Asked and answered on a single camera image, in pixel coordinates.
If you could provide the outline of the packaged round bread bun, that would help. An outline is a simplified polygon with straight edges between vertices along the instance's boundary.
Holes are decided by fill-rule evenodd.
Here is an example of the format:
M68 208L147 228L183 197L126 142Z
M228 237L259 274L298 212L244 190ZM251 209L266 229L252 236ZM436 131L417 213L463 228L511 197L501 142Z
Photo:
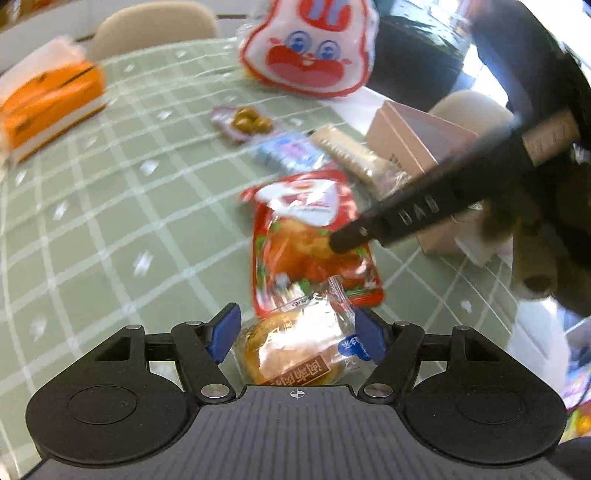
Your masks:
M370 361L338 276L242 328L235 357L245 380L294 387L335 384Z

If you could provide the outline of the clear packet beige biscuits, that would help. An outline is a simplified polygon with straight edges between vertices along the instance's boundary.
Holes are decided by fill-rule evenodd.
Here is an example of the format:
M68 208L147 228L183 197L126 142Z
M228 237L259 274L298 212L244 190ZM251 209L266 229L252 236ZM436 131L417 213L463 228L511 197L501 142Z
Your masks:
M333 125L315 130L310 140L353 174L376 200L384 200L412 180L398 164L380 157Z

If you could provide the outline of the red roast chicken packet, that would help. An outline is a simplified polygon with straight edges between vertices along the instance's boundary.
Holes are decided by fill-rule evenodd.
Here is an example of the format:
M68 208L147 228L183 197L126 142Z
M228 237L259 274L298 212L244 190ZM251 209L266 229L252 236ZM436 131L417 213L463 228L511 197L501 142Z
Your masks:
M290 175L247 188L239 195L256 206L252 232L252 303L269 316L337 276L353 305L385 299L383 282L367 244L332 251L332 232L358 217L346 174L325 169Z

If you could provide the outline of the blue white candy packet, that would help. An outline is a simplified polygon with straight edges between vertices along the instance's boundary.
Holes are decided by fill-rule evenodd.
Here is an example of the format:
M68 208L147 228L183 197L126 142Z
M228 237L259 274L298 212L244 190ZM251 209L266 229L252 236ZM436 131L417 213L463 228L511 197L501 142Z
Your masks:
M329 165L331 158L298 132L281 133L259 142L256 158L267 167L287 174L319 170Z

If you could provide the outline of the purple packet green olives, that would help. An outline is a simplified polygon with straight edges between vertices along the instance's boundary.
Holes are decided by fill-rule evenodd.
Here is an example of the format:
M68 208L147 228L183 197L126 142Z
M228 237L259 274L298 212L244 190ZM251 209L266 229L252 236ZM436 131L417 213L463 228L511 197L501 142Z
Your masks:
M211 122L226 139L238 144L262 141L280 132L270 117L247 106L216 106Z

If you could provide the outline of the beige chair right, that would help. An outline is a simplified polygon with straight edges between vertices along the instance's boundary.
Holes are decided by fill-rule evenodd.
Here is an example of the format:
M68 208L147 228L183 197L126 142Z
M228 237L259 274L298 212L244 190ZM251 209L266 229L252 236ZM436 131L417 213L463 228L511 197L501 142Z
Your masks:
M447 95L429 113L479 136L514 119L508 109L472 90L460 90Z

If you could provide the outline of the beige chair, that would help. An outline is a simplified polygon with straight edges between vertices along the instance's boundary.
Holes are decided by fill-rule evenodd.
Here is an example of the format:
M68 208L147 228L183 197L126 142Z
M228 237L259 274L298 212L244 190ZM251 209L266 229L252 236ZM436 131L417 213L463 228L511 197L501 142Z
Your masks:
M166 44L217 38L214 12L194 1L154 1L121 9L97 28L89 46L92 60Z
M460 90L447 95L429 113L479 136L514 119L508 109L472 90Z

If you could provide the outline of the pink cardboard box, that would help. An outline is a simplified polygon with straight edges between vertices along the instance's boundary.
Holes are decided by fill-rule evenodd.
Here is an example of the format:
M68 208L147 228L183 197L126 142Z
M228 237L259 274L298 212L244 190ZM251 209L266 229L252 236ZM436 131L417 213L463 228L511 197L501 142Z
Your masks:
M426 175L434 184L451 170L445 161L476 140L477 135L445 119L386 100L377 110L366 141L380 157L391 160L413 179ZM513 253L513 239L482 237L482 204L470 206L430 225L421 222L415 233L427 255L465 255L478 266L495 255Z

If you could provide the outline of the green checked tablecloth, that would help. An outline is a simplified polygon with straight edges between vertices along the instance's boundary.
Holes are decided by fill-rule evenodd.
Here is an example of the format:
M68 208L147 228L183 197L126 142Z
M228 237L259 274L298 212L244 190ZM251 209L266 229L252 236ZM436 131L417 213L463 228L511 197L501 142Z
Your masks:
M186 42L103 64L106 106L9 172L1 185L1 475L38 461L29 398L126 324L166 331L229 302L252 318L252 211L270 180L211 123L256 105L297 130L365 134L383 97L287 96L250 81L235 40Z

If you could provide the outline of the red white rabbit plush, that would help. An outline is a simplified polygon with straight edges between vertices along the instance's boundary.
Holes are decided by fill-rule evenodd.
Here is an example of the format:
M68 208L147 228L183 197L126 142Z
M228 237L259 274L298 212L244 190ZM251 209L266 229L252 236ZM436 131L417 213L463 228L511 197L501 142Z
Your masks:
M238 31L239 60L290 92L348 96L369 80L378 28L372 1L261 1Z

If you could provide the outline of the orange tissue box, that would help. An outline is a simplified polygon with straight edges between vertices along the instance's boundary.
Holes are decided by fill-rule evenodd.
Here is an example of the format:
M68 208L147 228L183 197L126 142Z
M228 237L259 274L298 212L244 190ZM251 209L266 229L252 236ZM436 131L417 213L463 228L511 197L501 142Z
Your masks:
M106 106L101 68L60 36L1 75L1 162L26 160Z

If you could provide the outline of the beige chair far middle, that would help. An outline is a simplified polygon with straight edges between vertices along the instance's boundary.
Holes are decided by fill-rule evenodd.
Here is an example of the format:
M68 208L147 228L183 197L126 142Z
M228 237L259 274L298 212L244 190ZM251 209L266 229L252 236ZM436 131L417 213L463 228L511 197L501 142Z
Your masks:
M214 12L194 1L154 1L121 9L97 28L89 46L92 60L166 44L217 38Z

